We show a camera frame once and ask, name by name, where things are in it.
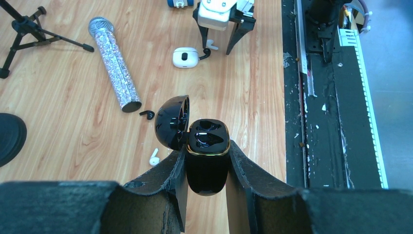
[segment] black tripod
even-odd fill
[[[4,79],[9,76],[9,67],[13,61],[14,55],[16,54],[17,50],[26,49],[33,46],[48,45],[58,40],[64,40],[74,45],[80,46],[89,52],[94,51],[94,48],[90,45],[80,44],[76,41],[64,38],[62,36],[42,29],[40,21],[38,20],[39,16],[46,14],[46,10],[42,6],[40,6],[38,8],[38,11],[36,11],[30,17],[20,15],[8,2],[6,2],[6,0],[0,0],[0,6],[15,19],[12,22],[12,27],[17,32],[17,36],[13,42],[12,47],[10,48],[10,52],[7,56],[6,62],[4,63],[3,68],[0,69],[0,78]],[[29,33],[33,35],[38,41],[20,45],[23,37]],[[53,37],[46,39],[45,34]]]

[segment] gray floor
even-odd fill
[[[413,190],[413,0],[365,0],[360,35],[389,188]]]

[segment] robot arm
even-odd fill
[[[203,48],[207,45],[209,29],[224,31],[228,22],[234,22],[234,29],[226,54],[249,31],[254,29],[254,0],[201,0],[193,12],[202,36]]]

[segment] silver microphone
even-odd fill
[[[142,103],[113,32],[113,24],[104,17],[95,17],[89,22],[89,33],[97,43],[120,108],[130,113],[138,110]]]

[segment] microphone head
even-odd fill
[[[108,19],[100,16],[94,17],[89,22],[89,34],[94,37],[96,33],[100,31],[110,31],[113,33],[115,29]]]

